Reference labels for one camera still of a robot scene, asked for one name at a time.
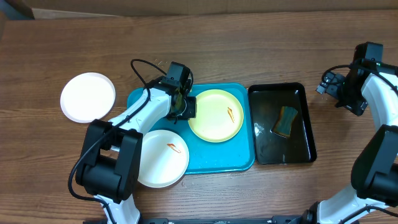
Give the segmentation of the green yellow sponge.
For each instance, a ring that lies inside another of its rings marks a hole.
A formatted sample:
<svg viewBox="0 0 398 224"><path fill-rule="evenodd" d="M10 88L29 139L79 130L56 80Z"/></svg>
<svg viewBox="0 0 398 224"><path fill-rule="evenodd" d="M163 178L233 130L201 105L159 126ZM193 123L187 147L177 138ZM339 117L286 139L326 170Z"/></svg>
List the green yellow sponge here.
<svg viewBox="0 0 398 224"><path fill-rule="evenodd" d="M284 138L289 138L292 130L292 124L297 114L298 111L293 107L281 107L278 119L272 128L272 132Z"/></svg>

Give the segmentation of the yellow-green plate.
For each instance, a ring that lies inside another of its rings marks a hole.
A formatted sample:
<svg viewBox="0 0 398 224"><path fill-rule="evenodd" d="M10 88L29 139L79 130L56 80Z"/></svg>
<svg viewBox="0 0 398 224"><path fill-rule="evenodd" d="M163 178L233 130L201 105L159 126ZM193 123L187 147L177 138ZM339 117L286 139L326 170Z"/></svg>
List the yellow-green plate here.
<svg viewBox="0 0 398 224"><path fill-rule="evenodd" d="M225 90L212 89L196 96L197 112L188 125L200 139L224 142L238 134L244 121L239 100Z"/></svg>

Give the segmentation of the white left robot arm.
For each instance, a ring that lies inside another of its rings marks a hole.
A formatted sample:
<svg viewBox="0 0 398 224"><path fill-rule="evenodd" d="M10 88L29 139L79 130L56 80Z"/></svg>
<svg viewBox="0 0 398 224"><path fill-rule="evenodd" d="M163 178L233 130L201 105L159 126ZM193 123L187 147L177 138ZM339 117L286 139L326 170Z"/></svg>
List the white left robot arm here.
<svg viewBox="0 0 398 224"><path fill-rule="evenodd" d="M166 187L188 167L188 146L182 137L152 127L162 118L194 118L192 87L191 78L159 77L146 84L142 96L112 121L92 121L68 178L71 195L100 203L105 223L141 223L133 196L137 182L160 168L165 173L160 186Z"/></svg>

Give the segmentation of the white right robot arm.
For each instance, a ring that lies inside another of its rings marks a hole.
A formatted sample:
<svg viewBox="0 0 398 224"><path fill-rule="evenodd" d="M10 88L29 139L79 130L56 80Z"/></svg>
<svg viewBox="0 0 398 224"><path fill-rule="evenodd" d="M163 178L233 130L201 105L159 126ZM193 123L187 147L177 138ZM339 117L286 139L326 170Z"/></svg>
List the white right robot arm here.
<svg viewBox="0 0 398 224"><path fill-rule="evenodd" d="M348 67L360 76L342 86L360 89L377 131L354 162L351 183L293 223L357 223L373 211L397 216L388 210L397 206L397 67L364 58Z"/></svg>

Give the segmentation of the white plate with sauce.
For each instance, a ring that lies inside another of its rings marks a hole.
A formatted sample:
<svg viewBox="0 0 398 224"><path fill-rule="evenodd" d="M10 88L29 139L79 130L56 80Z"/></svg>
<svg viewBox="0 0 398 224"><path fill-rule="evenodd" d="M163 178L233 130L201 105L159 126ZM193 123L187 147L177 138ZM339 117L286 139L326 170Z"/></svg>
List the white plate with sauce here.
<svg viewBox="0 0 398 224"><path fill-rule="evenodd" d="M116 89L112 81L96 72L72 78L60 95L64 115L77 123L90 123L107 115L114 105Z"/></svg>

